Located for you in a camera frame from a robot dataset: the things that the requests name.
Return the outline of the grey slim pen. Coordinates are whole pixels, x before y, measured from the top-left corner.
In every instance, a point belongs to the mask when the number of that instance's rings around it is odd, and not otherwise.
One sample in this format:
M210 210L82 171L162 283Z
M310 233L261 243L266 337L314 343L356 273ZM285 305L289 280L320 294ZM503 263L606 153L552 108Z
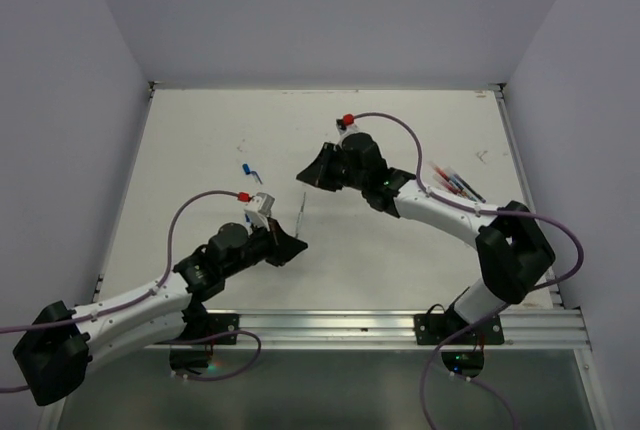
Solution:
M300 232L301 232L301 228L302 228L302 221L303 221L303 217L304 217L304 210L305 210L305 205L306 205L306 198L307 198L307 193L306 193L306 191L304 191L303 194L302 194L300 208L298 210L298 214L297 214L297 217L296 217L296 225L295 225L295 237L296 238L299 238L299 236L300 236Z

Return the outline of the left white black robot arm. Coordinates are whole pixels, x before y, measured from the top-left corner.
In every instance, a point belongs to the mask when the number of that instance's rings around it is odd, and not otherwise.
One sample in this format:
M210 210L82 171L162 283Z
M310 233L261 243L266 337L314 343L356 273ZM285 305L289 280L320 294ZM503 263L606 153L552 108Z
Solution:
M104 302L44 307L21 329L13 357L35 403L44 407L74 392L90 369L166 340L201 340L208 329L206 301L228 278L265 262L281 267L307 249L279 222L246 228L228 223L167 275Z

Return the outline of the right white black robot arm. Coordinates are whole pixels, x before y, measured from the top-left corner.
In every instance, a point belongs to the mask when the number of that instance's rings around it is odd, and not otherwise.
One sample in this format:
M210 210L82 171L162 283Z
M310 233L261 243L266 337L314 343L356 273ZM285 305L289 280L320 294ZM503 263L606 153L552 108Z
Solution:
M425 324L457 342L476 336L482 318L521 303L556 259L524 204L472 206L459 198L449 200L440 191L421 187L416 175L389 166L367 133L324 143L296 178L324 191L357 190L374 210L429 225L476 250L479 280Z

